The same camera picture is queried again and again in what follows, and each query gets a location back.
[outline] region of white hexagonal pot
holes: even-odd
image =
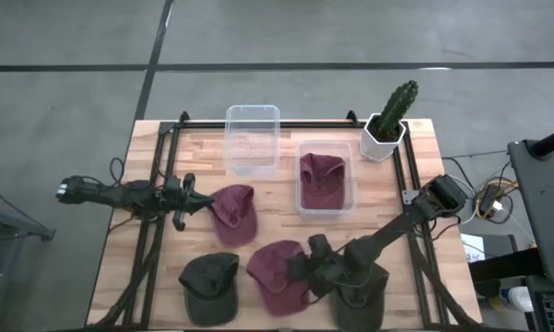
[[[402,139],[404,138],[404,134],[406,133],[406,127],[400,122],[400,131],[399,138],[396,140],[396,142],[379,142],[375,137],[369,133],[367,130],[367,127],[371,123],[371,121],[377,121],[377,118],[380,116],[380,113],[373,113],[371,114],[371,117],[369,117],[369,121],[367,121],[367,124],[362,128],[362,133],[360,135],[360,153],[368,158],[369,160],[381,162],[385,158],[391,156],[392,153],[394,153],[394,148],[401,143]]]

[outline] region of plastic container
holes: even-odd
[[[501,289],[497,297],[489,299],[489,303],[494,309],[501,311],[533,312],[533,302],[525,286]]]
[[[329,155],[340,157],[345,162],[345,181],[344,181],[344,204],[341,209],[310,209],[301,206],[301,169],[300,158],[307,153],[317,155]],[[354,168],[352,165],[352,149],[347,142],[335,140],[308,140],[298,143],[297,159],[296,159],[296,199],[297,209],[301,215],[306,217],[336,217],[348,215],[354,212],[357,208],[357,180],[354,176]]]
[[[267,178],[278,167],[280,110],[233,105],[226,113],[226,168],[241,178]]]

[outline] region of cactus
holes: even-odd
[[[398,87],[392,93],[381,116],[374,122],[371,134],[380,142],[396,141],[397,125],[418,96],[418,83],[413,80]]]

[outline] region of baseball cap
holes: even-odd
[[[381,329],[385,309],[385,286],[389,272],[373,263],[371,271],[362,269],[348,281],[366,284],[360,288],[338,286],[331,296],[338,328],[344,332],[371,332]]]
[[[258,219],[254,208],[254,189],[249,185],[227,186],[211,195],[211,219],[221,244],[226,247],[250,243],[258,233]]]
[[[202,255],[190,261],[178,278],[184,286],[186,313],[196,326],[223,325],[238,313],[236,274],[240,258],[234,254]]]
[[[295,241],[271,243],[256,251],[246,272],[256,279],[266,310],[274,316],[295,314],[308,306],[307,281],[290,281],[287,273],[289,258],[303,252]]]
[[[341,209],[345,199],[344,160],[340,157],[308,153],[299,162],[301,207]]]

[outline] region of dark green baseball cap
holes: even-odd
[[[229,253],[202,255],[178,278],[184,286],[186,313],[196,326],[220,326],[238,313],[236,274],[240,258]]]
[[[330,296],[336,325],[344,332],[372,332],[381,329],[385,311],[385,286],[389,272],[373,263],[345,282],[362,287],[337,286]]]

